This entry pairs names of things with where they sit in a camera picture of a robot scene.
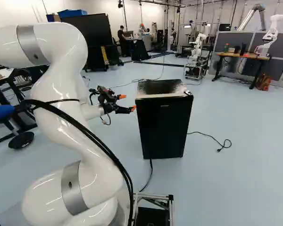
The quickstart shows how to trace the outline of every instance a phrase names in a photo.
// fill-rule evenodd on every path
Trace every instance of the person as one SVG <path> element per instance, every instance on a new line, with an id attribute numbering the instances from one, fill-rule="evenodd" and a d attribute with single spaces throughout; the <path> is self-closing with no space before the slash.
<path id="1" fill-rule="evenodd" d="M 172 28 L 172 36 L 173 36 L 172 45 L 174 45 L 174 42 L 175 42 L 175 40 L 176 40 L 176 35 L 177 35 L 176 31 L 174 30 L 174 28 Z"/>
<path id="2" fill-rule="evenodd" d="M 119 43 L 121 44 L 122 56 L 127 57 L 129 55 L 129 46 L 127 43 L 127 38 L 124 36 L 124 26 L 120 26 L 117 36 L 119 38 Z"/>

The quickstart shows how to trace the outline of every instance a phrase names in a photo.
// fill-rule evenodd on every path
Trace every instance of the blue chair seat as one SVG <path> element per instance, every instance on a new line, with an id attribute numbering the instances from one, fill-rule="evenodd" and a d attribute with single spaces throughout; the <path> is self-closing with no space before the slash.
<path id="1" fill-rule="evenodd" d="M 0 105 L 0 121 L 7 119 L 14 111 L 15 107 L 12 105 Z"/>

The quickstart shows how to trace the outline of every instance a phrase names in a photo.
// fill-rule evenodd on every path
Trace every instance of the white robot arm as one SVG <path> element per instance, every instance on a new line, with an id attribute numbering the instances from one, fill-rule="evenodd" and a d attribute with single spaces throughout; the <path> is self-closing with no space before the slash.
<path id="1" fill-rule="evenodd" d="M 266 57 L 270 46 L 277 40 L 277 36 L 278 36 L 277 26 L 278 23 L 283 20 L 283 15 L 273 15 L 270 17 L 270 20 L 271 20 L 270 28 L 266 33 L 266 35 L 264 35 L 262 38 L 263 41 L 268 41 L 268 43 L 257 46 L 255 49 L 255 53 L 258 54 L 260 57 Z"/>
<path id="2" fill-rule="evenodd" d="M 202 43 L 208 36 L 208 25 L 203 26 L 203 32 L 200 32 L 195 41 L 189 42 L 189 44 L 194 44 L 191 50 L 191 56 L 189 57 L 193 61 L 197 61 L 198 57 L 201 56 Z"/>
<path id="3" fill-rule="evenodd" d="M 70 24 L 0 28 L 0 64 L 10 68 L 50 64 L 33 86 L 31 99 L 52 101 L 52 106 L 89 129 L 87 120 L 107 110 L 104 100 L 100 105 L 88 104 L 88 91 L 80 75 L 87 55 L 83 35 Z M 117 99 L 103 87 L 98 90 L 104 99 Z M 82 160 L 38 179 L 26 190 L 22 211 L 27 221 L 33 226 L 105 226 L 116 220 L 124 225 L 128 196 L 118 197 L 123 176 L 116 164 L 63 118 L 42 108 L 34 115 L 48 139 L 76 150 Z"/>

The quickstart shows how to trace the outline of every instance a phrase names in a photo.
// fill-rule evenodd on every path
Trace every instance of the black box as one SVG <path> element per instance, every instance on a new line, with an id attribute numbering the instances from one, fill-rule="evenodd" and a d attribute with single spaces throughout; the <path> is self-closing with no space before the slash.
<path id="1" fill-rule="evenodd" d="M 138 83 L 135 99 L 144 159 L 183 156 L 193 95 L 180 79 Z"/>

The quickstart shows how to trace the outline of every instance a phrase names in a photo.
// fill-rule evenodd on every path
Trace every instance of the gray partition panel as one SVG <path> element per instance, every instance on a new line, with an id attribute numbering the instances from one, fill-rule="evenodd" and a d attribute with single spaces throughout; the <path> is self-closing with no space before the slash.
<path id="1" fill-rule="evenodd" d="M 250 32 L 219 33 L 215 52 L 222 52 L 227 43 L 232 48 L 235 46 L 241 46 L 242 43 L 245 43 L 247 44 L 246 49 L 248 49 L 252 36 L 253 33 Z"/>
<path id="2" fill-rule="evenodd" d="M 259 45 L 263 45 L 266 42 L 264 42 L 262 40 L 263 36 L 265 35 L 265 33 L 256 33 L 255 34 L 255 38 L 254 41 L 251 45 L 250 51 L 254 52 L 255 48 Z M 283 58 L 283 34 L 278 34 L 278 39 L 277 41 L 275 41 L 269 48 L 268 53 L 272 56 L 272 57 L 279 57 L 279 58 Z"/>
<path id="3" fill-rule="evenodd" d="M 257 69 L 259 67 L 259 61 L 254 59 L 247 59 L 243 67 L 242 74 L 248 76 L 255 76 Z M 265 62 L 260 74 L 266 73 L 270 76 L 272 80 L 279 81 L 283 73 L 283 60 L 271 59 Z"/>

